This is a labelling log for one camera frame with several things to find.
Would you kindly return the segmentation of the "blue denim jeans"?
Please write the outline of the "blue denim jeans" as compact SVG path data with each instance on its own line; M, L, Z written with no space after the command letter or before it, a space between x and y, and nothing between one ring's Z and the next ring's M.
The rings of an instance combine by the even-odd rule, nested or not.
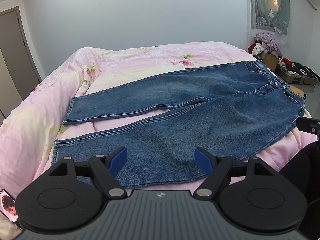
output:
M52 161L87 161L124 146L127 162L117 175L123 187L187 183L204 176L194 159L197 147L244 161L292 131L304 111L304 92L261 61L169 72L72 98L66 126L149 116L57 140Z

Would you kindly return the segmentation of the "cardboard storage boxes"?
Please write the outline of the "cardboard storage boxes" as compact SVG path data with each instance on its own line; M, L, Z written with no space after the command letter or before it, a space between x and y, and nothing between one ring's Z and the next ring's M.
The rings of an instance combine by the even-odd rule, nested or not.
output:
M319 81L319 76L309 67L287 58L267 54L263 62L286 83L313 86Z

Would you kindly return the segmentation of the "smartphone with lit screen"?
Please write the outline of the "smartphone with lit screen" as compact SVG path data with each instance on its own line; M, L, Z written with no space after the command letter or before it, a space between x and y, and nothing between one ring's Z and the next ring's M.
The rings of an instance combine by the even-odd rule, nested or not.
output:
M18 215L16 211L16 200L15 198L6 190L1 189L1 213L7 217L8 220L13 222L19 229L21 225L18 221Z

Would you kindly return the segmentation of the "pink floral duvet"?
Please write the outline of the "pink floral duvet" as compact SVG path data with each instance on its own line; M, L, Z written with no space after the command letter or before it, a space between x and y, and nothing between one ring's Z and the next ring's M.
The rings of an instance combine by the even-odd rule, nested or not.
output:
M223 42L126 50L81 48L47 76L1 123L1 188L16 197L52 163L53 143L127 125L133 118L66 127L71 98L148 76L240 61L253 56Z

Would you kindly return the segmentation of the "pile of clothes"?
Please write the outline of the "pile of clothes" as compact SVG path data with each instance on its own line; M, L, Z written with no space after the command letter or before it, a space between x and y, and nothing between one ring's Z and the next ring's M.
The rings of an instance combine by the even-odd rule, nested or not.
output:
M247 52L258 59L263 60L267 54L276 58L283 57L281 46L276 36L269 32L259 32L253 37L254 43L248 47Z

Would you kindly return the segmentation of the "green patterned curtain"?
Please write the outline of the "green patterned curtain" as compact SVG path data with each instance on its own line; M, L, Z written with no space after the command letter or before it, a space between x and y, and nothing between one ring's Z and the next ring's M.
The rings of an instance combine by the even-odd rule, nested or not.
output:
M290 22L290 0L250 0L251 28L286 35Z

